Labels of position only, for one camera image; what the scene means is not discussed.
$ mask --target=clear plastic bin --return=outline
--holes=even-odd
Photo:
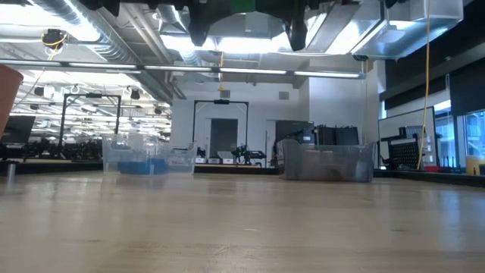
[[[103,169],[105,173],[160,175],[193,174],[197,146],[173,146],[158,138],[141,134],[104,135]]]
[[[371,182],[374,146],[316,146],[281,140],[277,144],[280,177],[286,180]]]

